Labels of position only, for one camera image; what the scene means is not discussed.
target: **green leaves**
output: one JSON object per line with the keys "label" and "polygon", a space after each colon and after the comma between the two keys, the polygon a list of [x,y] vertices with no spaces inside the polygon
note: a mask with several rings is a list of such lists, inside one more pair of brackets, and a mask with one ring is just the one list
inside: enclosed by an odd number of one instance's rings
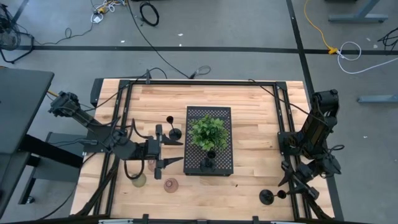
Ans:
{"label": "green leaves", "polygon": [[190,123],[192,130],[188,133],[192,135],[192,142],[205,151],[220,150],[227,148],[228,130],[224,128],[224,121],[214,119],[208,114],[202,119],[194,120]]}

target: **wooden table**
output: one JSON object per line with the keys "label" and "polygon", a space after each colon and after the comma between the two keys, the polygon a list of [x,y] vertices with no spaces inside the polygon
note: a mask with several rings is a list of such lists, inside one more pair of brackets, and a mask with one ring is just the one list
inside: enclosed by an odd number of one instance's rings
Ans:
{"label": "wooden table", "polygon": [[[98,104],[116,93],[118,84],[118,79],[105,79]],[[303,83],[286,84],[290,102],[308,111]],[[99,107],[95,118],[102,123],[110,122],[114,104],[115,98]],[[125,176],[121,162],[111,217],[141,218],[148,213],[149,218],[156,219],[252,220],[252,216],[258,216],[260,220],[293,220],[289,197],[276,198],[272,205],[263,205],[259,200],[259,192],[263,189],[275,194],[280,189],[289,189],[287,184],[277,187],[284,172],[280,168],[283,157],[277,141],[279,123],[274,97],[255,85],[134,85],[127,123],[135,118],[138,131],[145,135],[154,135],[155,125],[162,124],[167,134],[171,126],[166,117],[173,116],[174,127],[181,129],[180,141],[184,142],[187,106],[231,107],[234,174],[229,177],[186,176],[183,161],[178,161],[162,171],[162,180],[155,180],[153,172],[146,166],[147,183],[142,188],[135,188]],[[283,103],[282,114],[285,128],[289,130]],[[292,115],[296,130],[301,129],[307,115],[295,108],[292,108]],[[144,141],[135,134],[132,140]],[[183,156],[183,152],[184,146],[162,146],[163,158]],[[97,188],[103,157],[103,154],[95,155],[81,169],[71,213],[79,211]],[[133,174],[139,172],[141,162],[129,161],[127,165]],[[180,186],[173,194],[163,187],[170,177],[177,179]],[[326,214],[333,216],[326,180],[317,177],[310,185],[320,192],[317,203]],[[104,198],[102,213],[106,203]],[[304,217],[301,197],[297,196],[297,199],[300,216]]]}

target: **gray floor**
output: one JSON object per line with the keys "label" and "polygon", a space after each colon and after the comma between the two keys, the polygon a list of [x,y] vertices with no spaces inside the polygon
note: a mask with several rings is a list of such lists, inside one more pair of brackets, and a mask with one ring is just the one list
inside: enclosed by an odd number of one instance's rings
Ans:
{"label": "gray floor", "polygon": [[[15,14],[22,0],[3,1]],[[355,41],[363,49],[382,49],[376,42],[398,21],[398,4],[394,0],[381,1],[374,13],[388,13],[383,24],[330,24],[328,14],[353,12],[364,1],[356,4],[312,0],[308,16],[325,32],[330,45],[340,47],[343,42]],[[296,48],[289,13],[285,1],[280,0],[163,0],[153,1],[160,13],[160,24],[153,28],[142,26],[142,31],[155,46],[211,46],[211,47],[280,47]],[[305,49],[325,49],[320,34],[305,20],[303,0],[293,0],[297,22]],[[139,4],[133,3],[134,12]],[[90,27],[89,1],[30,0],[18,23],[39,41],[55,41],[63,37],[66,27],[80,34]],[[117,7],[106,15],[83,37],[61,42],[59,45],[147,46],[134,28],[126,8]],[[7,52],[8,57],[21,51]],[[242,52],[161,52],[173,65],[191,74],[201,65],[210,65],[212,72],[202,78],[303,80],[297,54],[242,53]],[[392,59],[392,56],[362,56],[357,62],[343,63],[345,69],[357,71]],[[395,223],[398,206],[398,124],[396,105],[359,105],[360,95],[397,93],[398,62],[364,72],[348,75],[338,67],[336,56],[307,55],[316,91],[336,88],[340,93],[340,113],[335,133],[328,140],[330,146],[345,144],[336,152],[343,175],[336,176],[337,188],[345,220],[367,223]],[[15,65],[8,67],[46,70],[55,73],[53,91],[71,91],[88,103],[92,82],[98,77],[140,75],[147,68],[160,67],[169,78],[183,78],[168,67],[153,52],[122,51],[52,51],[37,50]],[[77,123],[66,118],[54,118],[47,113],[45,100],[30,128],[30,134],[44,138],[49,131],[85,134]],[[21,191],[24,178],[16,194]],[[15,205],[13,197],[1,222],[39,218],[57,207],[73,189],[73,184],[40,182],[33,192],[37,203]],[[68,214],[71,202],[53,217]]]}

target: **black desk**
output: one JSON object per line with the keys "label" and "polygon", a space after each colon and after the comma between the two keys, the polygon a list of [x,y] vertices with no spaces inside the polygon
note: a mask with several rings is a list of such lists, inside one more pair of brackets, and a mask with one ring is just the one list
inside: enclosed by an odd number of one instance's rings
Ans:
{"label": "black desk", "polygon": [[27,135],[54,74],[0,69],[0,217],[26,165],[37,166],[48,157],[80,168],[82,157]]}

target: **floor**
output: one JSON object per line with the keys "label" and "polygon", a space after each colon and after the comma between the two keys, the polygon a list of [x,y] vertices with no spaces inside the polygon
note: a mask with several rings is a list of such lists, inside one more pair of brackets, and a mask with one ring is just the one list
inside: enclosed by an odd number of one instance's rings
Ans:
{"label": "floor", "polygon": [[[53,42],[64,37],[67,27],[73,34],[90,28],[91,3],[89,0],[3,0],[14,15],[23,2],[27,2],[19,20],[39,42]],[[372,12],[389,15],[383,24],[331,24],[328,14],[344,14],[358,9],[357,3],[310,1],[308,16],[325,33],[328,43],[340,47],[343,42],[354,41],[364,50],[382,50],[377,39],[396,28],[398,4],[394,0],[381,1]],[[285,1],[281,0],[158,0],[152,1],[160,14],[157,27],[144,24],[141,29],[154,46],[162,47],[257,47],[296,49],[296,40]],[[304,49],[325,49],[320,34],[305,20],[304,0],[292,0]],[[139,3],[132,3],[133,12],[139,14]],[[83,37],[65,40],[63,50],[36,50],[15,65],[0,61],[11,68],[45,70],[55,73],[51,90],[70,91],[88,103],[93,80],[98,77],[140,75],[147,68],[160,67],[169,78],[183,78],[164,63],[154,52],[135,48],[112,47],[147,46],[135,28],[129,11],[116,7],[104,20],[93,26]],[[97,46],[79,50],[75,46]],[[24,51],[6,52],[15,57]],[[208,79],[262,79],[302,80],[304,75],[300,57],[296,53],[269,52],[160,52],[171,64],[187,74],[202,65],[209,65]],[[388,95],[397,93],[396,71],[398,62],[375,68],[359,75],[342,72],[336,56],[306,54],[315,91],[336,88],[340,94],[338,125],[328,138],[328,144],[344,144],[345,150],[335,152],[342,175],[336,176],[345,220],[366,223],[395,223],[398,206],[398,115],[397,105],[360,105],[361,95]],[[356,62],[343,62],[349,71],[358,71],[394,56],[363,55]],[[49,131],[85,134],[86,131],[66,118],[55,118],[47,113],[49,100],[45,99],[29,130],[44,139]],[[15,194],[21,192],[29,170],[24,172]],[[0,222],[39,218],[63,202],[73,190],[73,183],[37,182],[32,196],[36,203],[16,205],[19,195],[13,195]],[[68,215],[69,201],[52,217]]]}

